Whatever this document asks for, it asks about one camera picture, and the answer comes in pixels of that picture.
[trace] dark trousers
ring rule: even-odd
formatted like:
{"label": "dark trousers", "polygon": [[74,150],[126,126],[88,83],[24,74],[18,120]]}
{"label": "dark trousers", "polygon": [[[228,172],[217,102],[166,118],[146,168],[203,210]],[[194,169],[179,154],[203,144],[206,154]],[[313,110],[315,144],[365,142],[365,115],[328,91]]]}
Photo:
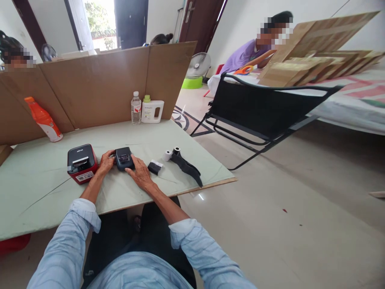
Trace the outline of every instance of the dark trousers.
{"label": "dark trousers", "polygon": [[[171,200],[179,207],[178,197]],[[171,247],[168,223],[154,203],[144,205],[140,233],[135,233],[133,224],[127,220],[126,210],[100,216],[100,232],[92,233],[87,259],[83,270],[87,288],[93,279],[113,260],[127,252],[149,252],[173,266],[193,288],[197,287],[194,271],[181,248]]]}

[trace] black chair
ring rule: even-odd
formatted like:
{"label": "black chair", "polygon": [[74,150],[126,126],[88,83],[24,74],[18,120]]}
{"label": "black chair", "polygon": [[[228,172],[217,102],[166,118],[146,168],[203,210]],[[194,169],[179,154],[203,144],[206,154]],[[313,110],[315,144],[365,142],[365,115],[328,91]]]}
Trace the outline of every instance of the black chair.
{"label": "black chair", "polygon": [[[238,83],[226,82],[225,77],[233,78]],[[265,153],[296,130],[317,119],[317,116],[307,117],[306,115],[341,88],[343,88],[341,85],[331,88],[321,86],[263,87],[251,85],[233,75],[223,73],[215,98],[209,103],[211,105],[209,112],[206,113],[191,136],[203,121],[206,121],[213,126],[217,133],[255,153],[234,169],[230,169],[230,171],[234,171],[259,154]],[[322,90],[326,94],[324,96],[309,96],[287,92],[288,90],[304,89]],[[209,118],[215,119],[215,122],[209,121]],[[217,124],[219,120],[261,138],[263,142],[251,141],[221,127]],[[265,147],[262,150],[257,150],[238,139],[252,145]]]}

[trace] orange bottle cap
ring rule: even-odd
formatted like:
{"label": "orange bottle cap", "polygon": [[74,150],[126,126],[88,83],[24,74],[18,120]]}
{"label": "orange bottle cap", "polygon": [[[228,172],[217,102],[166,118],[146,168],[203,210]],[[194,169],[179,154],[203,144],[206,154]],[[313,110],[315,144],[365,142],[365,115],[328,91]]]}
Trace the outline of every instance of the orange bottle cap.
{"label": "orange bottle cap", "polygon": [[35,99],[32,96],[29,96],[29,97],[25,98],[24,100],[25,100],[25,102],[34,102],[35,101]]}

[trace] light green table surface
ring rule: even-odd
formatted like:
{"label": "light green table surface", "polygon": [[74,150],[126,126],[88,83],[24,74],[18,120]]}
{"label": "light green table surface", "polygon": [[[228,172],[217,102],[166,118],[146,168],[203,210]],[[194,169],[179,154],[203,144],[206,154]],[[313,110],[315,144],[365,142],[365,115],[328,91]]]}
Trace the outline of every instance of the light green table surface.
{"label": "light green table surface", "polygon": [[[71,202],[87,184],[78,185],[67,174],[68,150],[91,144],[100,161],[110,149],[130,147],[149,164],[164,164],[152,179],[168,196],[199,189],[195,180],[173,162],[163,162],[166,150],[178,146],[182,156],[200,172],[205,187],[235,181],[233,174],[172,120],[159,124],[121,122],[76,130],[52,143],[48,138],[18,145],[0,166],[0,240],[52,228],[60,224]],[[96,209],[99,214],[150,202],[151,198],[116,166],[105,177]]]}

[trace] shirt sleeve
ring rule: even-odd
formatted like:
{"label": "shirt sleeve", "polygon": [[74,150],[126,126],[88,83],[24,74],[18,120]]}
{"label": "shirt sleeve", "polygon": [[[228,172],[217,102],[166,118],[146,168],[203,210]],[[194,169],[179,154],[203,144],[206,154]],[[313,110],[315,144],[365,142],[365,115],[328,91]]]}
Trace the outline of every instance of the shirt sleeve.
{"label": "shirt sleeve", "polygon": [[169,228],[172,247],[182,248],[205,288],[255,288],[197,220],[186,219]]}
{"label": "shirt sleeve", "polygon": [[80,288],[85,240],[90,227],[98,233],[100,225],[92,202],[73,201],[27,288]]}

